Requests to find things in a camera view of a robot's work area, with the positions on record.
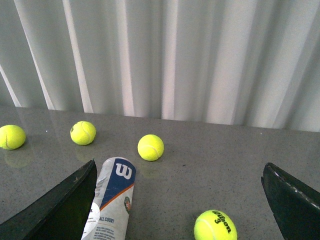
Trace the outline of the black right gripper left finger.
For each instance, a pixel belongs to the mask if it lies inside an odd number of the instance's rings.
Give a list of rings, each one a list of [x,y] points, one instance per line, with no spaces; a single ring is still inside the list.
[[[2,240],[80,240],[95,196],[97,167],[88,161],[0,225]]]

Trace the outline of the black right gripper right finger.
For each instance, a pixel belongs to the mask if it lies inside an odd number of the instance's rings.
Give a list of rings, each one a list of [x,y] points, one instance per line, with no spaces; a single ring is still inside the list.
[[[320,238],[320,193],[269,162],[261,183],[285,240]]]

